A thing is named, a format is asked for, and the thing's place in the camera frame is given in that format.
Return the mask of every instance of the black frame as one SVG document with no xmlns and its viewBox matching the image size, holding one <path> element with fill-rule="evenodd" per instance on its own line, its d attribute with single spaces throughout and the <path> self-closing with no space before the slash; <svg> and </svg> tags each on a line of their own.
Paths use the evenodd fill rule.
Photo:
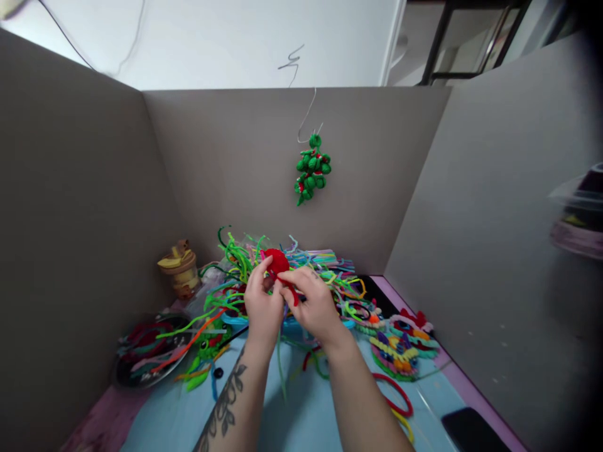
<svg viewBox="0 0 603 452">
<path fill-rule="evenodd" d="M 452 13 L 455 9 L 516 9 L 519 8 L 519 13 L 515 18 L 511 29 L 509 30 L 509 36 L 505 40 L 500 55 L 497 57 L 494 67 L 498 67 L 503 64 L 504 57 L 506 56 L 509 47 L 511 46 L 511 42 L 519 29 L 519 25 L 523 20 L 528 7 L 530 6 L 531 0 L 488 0 L 488 1 L 479 1 L 479 0 L 448 0 L 444 4 L 444 10 L 442 11 L 442 16 L 440 17 L 440 22 L 438 23 L 438 28 L 435 32 L 435 37 L 433 39 L 432 49 L 429 52 L 429 57 L 427 58 L 427 63 L 425 65 L 425 72 L 423 72 L 423 79 L 419 83 L 419 85 L 429 86 L 432 84 L 434 80 L 438 79 L 470 79 L 477 75 L 480 75 L 482 71 L 478 72 L 434 72 L 435 64 L 438 59 L 438 55 L 440 54 L 440 47 L 442 46 L 442 42 L 444 40 L 444 36 L 446 35 L 446 31 L 448 30 L 448 24 L 450 23 L 450 19 L 452 18 Z"/>
</svg>

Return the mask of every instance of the black smartphone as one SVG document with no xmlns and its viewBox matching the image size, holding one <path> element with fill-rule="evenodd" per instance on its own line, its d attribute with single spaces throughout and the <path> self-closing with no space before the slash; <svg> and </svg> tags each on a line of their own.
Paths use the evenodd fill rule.
<svg viewBox="0 0 603 452">
<path fill-rule="evenodd" d="M 511 452 L 473 408 L 447 414 L 442 417 L 442 424 L 461 452 Z"/>
</svg>

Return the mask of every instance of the green pipe cleaner ornament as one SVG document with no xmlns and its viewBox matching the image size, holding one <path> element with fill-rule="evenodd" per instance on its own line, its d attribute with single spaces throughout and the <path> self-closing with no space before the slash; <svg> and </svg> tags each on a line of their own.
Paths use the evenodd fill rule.
<svg viewBox="0 0 603 452">
<path fill-rule="evenodd" d="M 301 160 L 297 162 L 297 170 L 303 174 L 295 181 L 295 193 L 300 196 L 297 205 L 314 196 L 315 188 L 325 188 L 327 180 L 325 175 L 331 172 L 331 157 L 320 153 L 322 140 L 319 135 L 310 137 L 310 150 L 302 151 Z"/>
</svg>

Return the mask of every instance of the table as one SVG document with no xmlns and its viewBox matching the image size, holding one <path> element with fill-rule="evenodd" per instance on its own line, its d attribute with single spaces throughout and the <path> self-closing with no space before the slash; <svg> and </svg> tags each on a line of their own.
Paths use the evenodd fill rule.
<svg viewBox="0 0 603 452">
<path fill-rule="evenodd" d="M 354 335 L 371 372 L 382 373 L 372 360 L 367 337 L 356 331 Z M 224 369 L 224 377 L 217 381 L 218 393 L 221 392 L 244 342 L 243 337 L 235 339 L 231 349 L 219 359 L 218 366 Z M 302 364 L 304 356 L 301 350 L 285 343 L 281 345 L 281 363 L 287 378 L 286 402 L 281 393 L 276 350 L 271 357 L 258 450 L 342 450 L 330 383 L 320 378 L 313 364 L 308 366 L 306 372 L 290 381 L 290 375 Z M 421 375 L 436 369 L 433 361 L 420 361 Z M 327 369 L 325 357 L 320 359 L 320 365 L 321 369 Z M 185 367 L 186 364 L 183 364 L 180 369 L 184 371 Z M 378 384 L 383 394 L 403 406 L 402 398 L 393 388 L 384 382 Z M 440 418 L 465 407 L 465 403 L 446 376 L 439 372 L 418 382 L 403 382 L 400 386 L 415 409 L 413 417 L 408 421 L 415 434 L 414 445 L 417 452 L 456 451 Z M 121 451 L 190 452 L 197 443 L 213 406 L 209 380 L 188 393 L 183 384 L 165 382 L 155 389 L 138 413 Z"/>
</svg>

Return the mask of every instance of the pink table edge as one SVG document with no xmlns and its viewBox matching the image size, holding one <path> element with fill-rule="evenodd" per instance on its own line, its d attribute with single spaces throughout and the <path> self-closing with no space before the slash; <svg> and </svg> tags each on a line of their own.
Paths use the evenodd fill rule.
<svg viewBox="0 0 603 452">
<path fill-rule="evenodd" d="M 388 280 L 383 276 L 371 276 L 371 279 L 377 284 L 379 289 L 385 294 L 390 302 L 399 311 L 402 308 L 408 309 L 409 312 L 413 310 L 406 304 L 403 298 L 396 292 L 396 290 L 388 283 Z M 444 363 L 452 360 L 450 355 L 442 347 L 441 353 L 434 360 L 436 366 L 441 367 Z M 499 414 L 494 410 L 486 398 L 481 392 L 473 385 L 468 376 L 461 370 L 461 368 L 452 360 L 452 363 L 446 366 L 442 373 L 446 376 L 450 384 L 459 393 L 459 396 L 467 404 L 467 406 L 477 411 L 486 422 L 492 427 L 504 444 L 513 452 L 526 452 L 526 447 L 522 442 L 515 436 L 511 428 L 503 421 Z"/>
</svg>

